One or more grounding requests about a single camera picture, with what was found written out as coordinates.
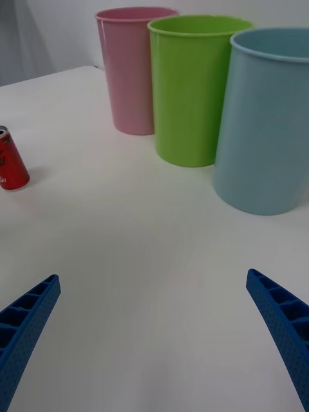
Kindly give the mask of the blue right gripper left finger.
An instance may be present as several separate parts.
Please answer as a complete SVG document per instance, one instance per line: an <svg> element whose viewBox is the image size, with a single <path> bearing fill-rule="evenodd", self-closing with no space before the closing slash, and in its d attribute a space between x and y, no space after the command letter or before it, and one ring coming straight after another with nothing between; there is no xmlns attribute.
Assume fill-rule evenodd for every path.
<svg viewBox="0 0 309 412"><path fill-rule="evenodd" d="M43 328L61 294L53 274L1 311L0 411L7 411Z"/></svg>

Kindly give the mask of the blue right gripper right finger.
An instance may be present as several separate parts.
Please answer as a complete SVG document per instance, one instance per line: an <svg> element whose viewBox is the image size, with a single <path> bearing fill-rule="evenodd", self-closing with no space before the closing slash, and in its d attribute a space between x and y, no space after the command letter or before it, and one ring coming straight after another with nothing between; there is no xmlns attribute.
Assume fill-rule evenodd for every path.
<svg viewBox="0 0 309 412"><path fill-rule="evenodd" d="M286 366L305 411L309 410L309 306L258 272L247 273L246 288Z"/></svg>

